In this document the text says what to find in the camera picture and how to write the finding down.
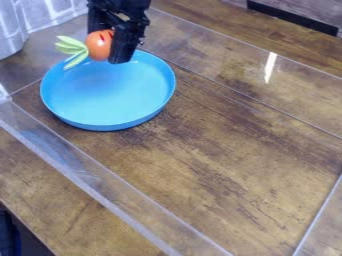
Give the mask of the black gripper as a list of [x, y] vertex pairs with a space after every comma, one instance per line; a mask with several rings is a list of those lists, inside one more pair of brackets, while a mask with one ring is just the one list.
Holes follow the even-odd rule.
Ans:
[[89, 33], [112, 28], [108, 15], [124, 14], [132, 21], [115, 26], [108, 57], [111, 64], [125, 63], [132, 58], [144, 37], [144, 25], [149, 25], [145, 16], [149, 5], [151, 0], [87, 0]]

